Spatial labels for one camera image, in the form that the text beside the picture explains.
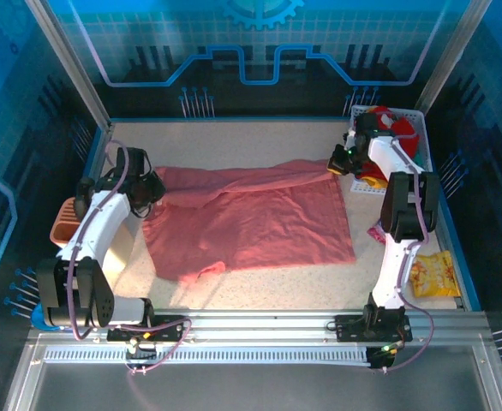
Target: yellow snack bag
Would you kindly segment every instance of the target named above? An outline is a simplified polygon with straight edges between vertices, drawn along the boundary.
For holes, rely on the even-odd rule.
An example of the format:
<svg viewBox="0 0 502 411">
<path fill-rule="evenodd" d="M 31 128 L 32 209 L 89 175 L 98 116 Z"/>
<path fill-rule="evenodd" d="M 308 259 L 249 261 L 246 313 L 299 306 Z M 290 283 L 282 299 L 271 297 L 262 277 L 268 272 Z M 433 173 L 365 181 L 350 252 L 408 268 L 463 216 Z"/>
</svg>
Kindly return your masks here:
<svg viewBox="0 0 502 411">
<path fill-rule="evenodd" d="M 459 297 L 451 253 L 417 255 L 411 267 L 411 284 L 415 297 Z"/>
</svg>

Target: black base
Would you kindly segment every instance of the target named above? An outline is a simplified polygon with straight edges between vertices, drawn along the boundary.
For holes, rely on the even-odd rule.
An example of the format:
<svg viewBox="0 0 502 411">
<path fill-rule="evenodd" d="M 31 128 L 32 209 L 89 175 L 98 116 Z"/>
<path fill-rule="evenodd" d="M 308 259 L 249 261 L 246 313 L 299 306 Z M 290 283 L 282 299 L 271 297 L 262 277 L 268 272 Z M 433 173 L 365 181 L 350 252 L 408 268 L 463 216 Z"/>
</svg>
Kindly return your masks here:
<svg viewBox="0 0 502 411">
<path fill-rule="evenodd" d="M 338 315 L 335 331 L 339 343 L 404 343 L 412 341 L 409 318 L 405 308 L 385 309 L 378 307 L 372 294 L 363 308 L 363 315 Z"/>
<path fill-rule="evenodd" d="M 182 315 L 156 315 L 151 319 L 151 325 L 161 325 L 167 324 L 179 319 L 184 319 Z M 143 335 L 145 331 L 124 331 L 124 330 L 110 330 L 106 337 L 106 341 L 110 343 L 126 343 L 131 337 L 138 337 L 141 341 L 148 342 L 171 342 L 176 343 L 182 338 L 184 332 L 184 325 L 173 325 L 172 327 L 166 328 L 155 333 L 151 333 L 151 336 L 144 338 Z"/>
<path fill-rule="evenodd" d="M 337 332 L 337 341 L 339 343 L 395 343 L 402 340 L 399 332 L 402 333 L 406 343 L 413 340 L 407 316 L 404 317 L 401 327 L 378 323 L 374 327 L 374 331 L 372 331 L 367 329 L 365 324 L 361 315 L 336 316 L 335 331 Z"/>
</svg>

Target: glass panel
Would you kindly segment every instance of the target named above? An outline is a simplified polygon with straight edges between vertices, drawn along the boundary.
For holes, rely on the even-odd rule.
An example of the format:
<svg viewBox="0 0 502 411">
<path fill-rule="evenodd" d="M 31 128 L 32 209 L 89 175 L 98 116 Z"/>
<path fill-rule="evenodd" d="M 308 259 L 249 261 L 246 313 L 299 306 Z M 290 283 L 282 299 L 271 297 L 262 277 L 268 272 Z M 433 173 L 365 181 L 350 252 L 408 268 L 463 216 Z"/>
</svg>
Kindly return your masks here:
<svg viewBox="0 0 502 411">
<path fill-rule="evenodd" d="M 212 117 L 413 108 L 468 1 L 50 4 L 111 116 Z"/>
<path fill-rule="evenodd" d="M 480 303 L 502 311 L 502 0 L 491 4 L 427 125 Z"/>
<path fill-rule="evenodd" d="M 21 298 L 36 301 L 15 270 L 55 255 L 49 232 L 95 129 L 26 4 L 0 4 L 0 409 L 30 325 L 33 304 Z"/>
</svg>

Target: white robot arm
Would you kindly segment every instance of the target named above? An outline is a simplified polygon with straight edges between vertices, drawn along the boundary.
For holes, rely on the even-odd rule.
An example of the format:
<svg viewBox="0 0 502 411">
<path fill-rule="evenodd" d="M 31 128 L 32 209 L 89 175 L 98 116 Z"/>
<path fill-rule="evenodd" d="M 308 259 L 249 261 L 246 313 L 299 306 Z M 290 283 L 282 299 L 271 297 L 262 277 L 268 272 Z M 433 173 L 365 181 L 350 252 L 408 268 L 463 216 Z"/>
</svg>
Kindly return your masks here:
<svg viewBox="0 0 502 411">
<path fill-rule="evenodd" d="M 382 136 L 372 139 L 369 143 L 368 156 L 379 166 L 386 180 L 390 180 L 392 173 L 403 172 L 413 176 L 415 173 L 420 175 L 424 172 L 409 158 L 395 137 Z M 415 202 L 414 192 L 409 192 L 407 202 Z M 385 238 L 385 256 L 379 279 L 373 289 L 373 299 L 379 307 L 395 309 L 404 305 L 398 291 L 409 281 L 411 266 L 416 252 L 421 247 L 421 241 L 418 238 L 396 241 L 390 233 L 386 233 Z M 403 278 L 398 284 L 397 279 L 402 265 Z"/>
<path fill-rule="evenodd" d="M 413 162 L 378 113 L 356 118 L 356 129 L 346 134 L 345 144 L 337 145 L 328 169 L 338 174 L 361 174 L 362 166 L 376 163 L 388 181 L 380 223 L 385 231 L 385 254 L 379 279 L 369 295 L 363 316 L 357 320 L 340 318 L 339 341 L 398 341 L 408 331 L 402 290 L 409 280 L 413 259 L 433 231 L 437 219 L 439 178 Z"/>
<path fill-rule="evenodd" d="M 114 296 L 103 273 L 106 253 L 122 223 L 131 214 L 145 217 L 141 213 L 150 211 L 165 193 L 150 162 L 145 173 L 146 153 L 123 150 L 118 150 L 116 167 L 97 183 L 87 178 L 80 181 L 75 213 L 81 224 L 57 258 L 42 261 L 36 270 L 48 325 L 73 329 L 74 325 L 138 325 L 153 316 L 148 299 Z"/>
</svg>

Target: cable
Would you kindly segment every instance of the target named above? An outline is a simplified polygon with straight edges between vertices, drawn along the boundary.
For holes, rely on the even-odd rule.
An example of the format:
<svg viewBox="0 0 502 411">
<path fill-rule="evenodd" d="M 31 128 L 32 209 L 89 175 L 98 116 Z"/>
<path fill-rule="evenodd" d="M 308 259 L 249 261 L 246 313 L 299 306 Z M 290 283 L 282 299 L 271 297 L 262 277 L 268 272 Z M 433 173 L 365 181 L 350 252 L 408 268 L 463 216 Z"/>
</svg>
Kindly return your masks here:
<svg viewBox="0 0 502 411">
<path fill-rule="evenodd" d="M 105 204 L 108 201 L 110 201 L 110 199 L 115 194 L 117 194 L 117 190 L 122 186 L 123 181 L 125 180 L 125 177 L 127 176 L 129 170 L 128 148 L 121 141 L 118 140 L 111 140 L 108 144 L 110 143 L 118 144 L 123 150 L 123 156 L 125 157 L 123 172 L 116 186 L 114 186 L 114 188 L 106 195 L 106 197 L 102 199 L 102 201 L 97 206 L 95 206 L 95 208 L 89 211 L 90 212 L 89 216 L 85 219 L 85 221 L 81 225 L 80 233 L 76 238 L 76 243 L 74 245 L 74 249 L 72 250 L 72 255 L 70 256 L 69 272 L 66 278 L 66 296 L 69 306 L 70 326 L 72 327 L 72 333 L 74 334 L 74 338 L 78 341 L 81 341 L 84 338 L 86 338 L 93 328 L 89 328 L 83 334 L 80 334 L 80 330 L 78 329 L 78 324 L 76 322 L 74 294 L 73 294 L 74 289 L 72 284 L 72 281 L 74 280 L 74 269 L 75 269 L 76 258 L 78 257 L 78 252 L 81 250 L 81 242 L 83 240 L 84 235 L 87 232 L 87 228 L 89 227 L 95 216 L 99 213 L 99 211 L 105 206 Z"/>
<path fill-rule="evenodd" d="M 163 330 L 165 328 L 169 328 L 173 325 L 179 325 L 179 324 L 182 324 L 182 323 L 187 323 L 188 322 L 188 327 L 186 328 L 186 330 L 183 332 L 182 334 L 182 337 L 179 341 L 176 342 L 176 344 L 173 346 L 173 348 L 167 352 L 167 354 L 165 354 L 161 360 L 159 360 L 157 363 L 155 364 L 152 364 L 151 366 L 141 366 L 141 368 L 137 368 L 137 367 L 131 367 L 129 366 L 129 364 L 125 364 L 125 366 L 133 373 L 133 374 L 136 374 L 137 372 L 141 373 L 141 374 L 146 374 L 147 372 L 149 371 L 152 371 L 156 368 L 158 368 L 159 366 L 161 366 L 163 363 L 165 363 L 176 351 L 177 348 L 180 347 L 180 345 L 182 344 L 182 342 L 186 339 L 186 337 L 188 336 L 188 333 L 190 332 L 190 327 L 192 326 L 192 320 L 189 319 L 189 318 L 185 318 L 185 319 L 179 319 L 177 321 L 172 321 L 168 324 L 162 324 L 162 325 L 157 325 L 155 327 L 150 327 L 150 328 L 142 328 L 140 329 L 139 327 L 133 327 L 133 326 L 122 326 L 122 328 L 124 329 L 139 329 L 139 330 L 144 330 L 144 331 L 159 331 L 159 330 Z"/>
<path fill-rule="evenodd" d="M 426 223 L 424 222 L 424 216 L 422 215 L 421 192 L 420 192 L 420 187 L 419 187 L 419 171 L 416 169 L 415 165 L 407 159 L 407 156 L 405 155 L 404 152 L 402 152 L 400 150 L 398 145 L 396 146 L 395 143 L 399 140 L 399 138 L 400 137 L 396 137 L 396 138 L 394 138 L 394 140 L 392 140 L 391 147 L 394 149 L 396 154 L 403 160 L 403 162 L 413 171 L 413 190 L 415 192 L 415 208 L 416 208 L 416 213 L 417 213 L 417 217 L 419 219 L 419 224 L 421 226 L 421 231 L 422 231 L 422 236 L 423 236 L 422 241 L 414 241 L 411 244 L 409 244 L 409 246 L 407 247 L 407 250 L 410 251 L 412 249 L 412 247 L 416 246 L 417 244 L 418 245 L 428 244 L 430 237 L 428 236 L 428 230 L 426 228 Z M 417 358 L 419 358 L 422 355 L 422 353 L 426 350 L 426 348 L 428 347 L 430 342 L 432 341 L 433 332 L 434 332 L 434 328 L 435 328 L 432 315 L 427 310 L 420 308 L 420 307 L 417 307 L 414 304 L 411 304 L 403 296 L 403 291 L 402 291 L 403 272 L 405 271 L 405 266 L 407 265 L 408 259 L 409 259 L 409 254 L 406 253 L 405 256 L 403 257 L 403 261 L 402 261 L 401 266 L 399 267 L 399 273 L 397 275 L 397 281 L 396 281 L 397 295 L 399 296 L 401 301 L 406 306 L 413 308 L 414 310 L 417 310 L 427 316 L 428 321 L 430 322 L 430 333 L 428 334 L 427 340 L 424 343 L 424 345 L 422 345 L 421 349 L 419 349 L 411 358 L 407 359 L 406 361 L 402 362 L 401 364 L 397 364 L 396 366 L 392 366 L 390 368 L 383 367 L 383 371 L 385 374 L 387 374 L 388 372 L 394 372 L 396 370 L 399 370 L 399 369 L 407 366 L 408 364 L 410 364 L 411 362 L 413 362 Z"/>
</svg>

